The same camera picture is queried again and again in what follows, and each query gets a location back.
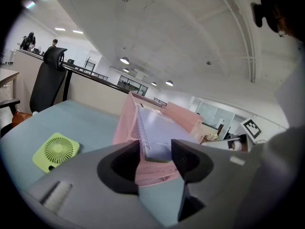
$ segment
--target green desk fan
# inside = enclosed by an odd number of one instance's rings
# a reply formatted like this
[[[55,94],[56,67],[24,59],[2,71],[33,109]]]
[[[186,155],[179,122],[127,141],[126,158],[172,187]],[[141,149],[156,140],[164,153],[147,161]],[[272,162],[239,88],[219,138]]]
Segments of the green desk fan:
[[[62,162],[75,156],[79,148],[79,143],[59,133],[54,133],[34,154],[33,162],[48,173]]]

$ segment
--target table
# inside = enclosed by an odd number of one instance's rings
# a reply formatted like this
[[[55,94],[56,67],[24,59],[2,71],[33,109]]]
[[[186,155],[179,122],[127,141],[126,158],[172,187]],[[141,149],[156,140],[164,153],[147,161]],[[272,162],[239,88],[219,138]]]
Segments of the table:
[[[11,84],[11,97],[14,98],[14,85],[15,85],[15,79],[17,78],[17,75],[19,74],[18,71],[12,71],[7,69],[1,69],[0,68],[0,88],[3,87],[5,84],[13,81]]]
[[[112,145],[119,117],[68,100],[25,120],[0,140],[0,155],[14,184],[25,190],[45,173],[32,161],[33,155],[54,133],[80,143],[80,152]],[[181,178],[139,189],[146,208],[163,225],[177,222],[183,193]]]

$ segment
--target orange bag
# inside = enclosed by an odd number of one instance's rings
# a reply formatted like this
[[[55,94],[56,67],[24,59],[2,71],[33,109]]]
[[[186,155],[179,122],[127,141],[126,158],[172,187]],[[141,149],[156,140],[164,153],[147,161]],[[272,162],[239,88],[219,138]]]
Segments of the orange bag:
[[[32,114],[27,114],[23,112],[16,111],[12,119],[12,126],[15,127],[19,125],[22,121],[32,117]]]

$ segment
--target chair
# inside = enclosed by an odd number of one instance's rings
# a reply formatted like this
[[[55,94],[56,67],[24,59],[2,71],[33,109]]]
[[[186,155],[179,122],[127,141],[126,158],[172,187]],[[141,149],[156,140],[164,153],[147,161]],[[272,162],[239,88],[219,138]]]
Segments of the chair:
[[[59,59],[65,48],[51,48],[43,56],[43,62],[39,68],[34,88],[30,97],[30,110],[40,112],[54,104],[56,95],[66,75],[66,69],[60,64]],[[16,113],[16,104],[20,100],[9,99],[0,103],[0,108],[9,107],[12,114]],[[13,128],[12,123],[0,130],[3,137]]]
[[[72,64],[73,64],[74,61],[75,61],[75,60],[73,60],[73,59],[68,59],[68,63],[72,63]]]

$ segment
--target wall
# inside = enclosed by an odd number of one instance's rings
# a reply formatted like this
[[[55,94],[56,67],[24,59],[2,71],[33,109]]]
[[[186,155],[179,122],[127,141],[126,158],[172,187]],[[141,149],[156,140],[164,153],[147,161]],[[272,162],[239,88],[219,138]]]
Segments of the wall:
[[[239,115],[245,119],[247,118],[252,118],[254,120],[254,122],[259,126],[259,128],[262,130],[262,134],[260,136],[260,139],[263,140],[270,140],[270,138],[272,138],[274,135],[283,132],[286,130],[287,127],[285,126],[281,126],[275,122],[273,122],[272,120],[268,120],[262,116],[259,116],[257,114],[245,111],[245,110],[241,110],[232,106],[228,106],[226,104],[222,104],[222,103],[218,103],[215,101],[211,101],[211,100],[207,100],[207,99],[203,99],[203,98],[197,98],[197,97],[192,97],[188,94],[185,93],[181,93],[181,92],[175,92],[175,91],[165,91],[162,90],[160,91],[156,98],[160,99],[161,101],[164,102],[172,102],[174,104],[177,104],[181,107],[187,108],[192,110],[193,112],[196,111],[199,101],[202,103],[206,103],[209,105],[212,105],[216,108],[221,108],[224,109],[226,111],[230,111],[236,115]],[[232,130],[236,130],[237,126],[239,125],[240,121],[233,119],[232,123],[231,123],[231,129]]]
[[[108,66],[108,62],[105,60],[104,57],[102,57],[99,61],[99,63],[97,64],[95,70],[96,73],[98,74],[102,74],[104,76],[107,76],[108,79],[107,81],[117,85],[119,82],[119,79],[121,77],[121,74],[119,74],[118,72],[111,70]]]
[[[192,97],[191,101],[192,101],[192,104],[191,104],[191,107],[190,107],[190,111],[196,112],[196,110],[199,106],[199,103],[200,103],[200,99],[197,98],[197,97]]]
[[[208,100],[208,99],[203,99],[203,98],[199,98],[199,99],[203,103],[215,106],[217,108],[224,109],[226,111],[230,111],[230,112],[235,113],[236,115],[239,115],[239,116],[241,116],[241,117],[243,117],[245,119],[253,118],[253,116],[254,116],[253,113],[250,113],[250,112],[238,109],[238,108],[234,108],[234,107],[228,106],[226,104],[221,104],[221,103],[218,103],[218,102],[215,102],[215,101],[211,101],[211,100]]]
[[[95,68],[102,56],[96,51],[95,47],[88,40],[76,39],[72,37],[57,37],[57,40],[57,47],[68,49],[65,52],[65,61],[68,59],[73,59],[75,60],[75,65],[84,67],[85,61],[89,54],[91,55],[90,60],[96,63],[93,70],[95,71]]]
[[[161,90],[156,96],[156,98],[163,102],[172,102],[173,104],[176,104],[180,107],[189,109],[191,106],[190,101],[192,99],[192,96],[176,91]]]
[[[155,89],[154,87],[149,87],[146,91],[145,97],[153,100],[155,97],[157,98],[159,92],[160,91]]]
[[[52,41],[56,38],[56,34],[46,29],[33,17],[26,13],[22,13],[15,21],[5,40],[5,49],[9,51],[19,49],[20,46],[17,45],[17,43],[21,43],[22,37],[28,36],[31,31],[34,32],[36,40],[35,47],[38,48],[41,46],[41,51],[44,52],[48,47],[52,46]]]
[[[262,130],[262,133],[258,136],[259,140],[269,141],[276,134],[286,130],[285,128],[257,115],[253,118],[253,121]]]
[[[240,125],[240,123],[241,123],[242,121],[243,121],[242,119],[237,118],[237,117],[234,117],[233,120],[232,120],[232,122],[231,122],[231,125],[230,125],[231,128],[230,128],[229,133],[231,133],[231,134],[237,134],[237,133],[236,133],[236,130],[237,130],[238,126]]]
[[[211,75],[207,79],[200,79],[199,76],[194,76],[192,81],[183,80],[179,85],[175,85],[174,89],[247,110],[288,127],[288,122],[274,96],[274,91],[238,77],[230,76],[226,79],[219,75]]]

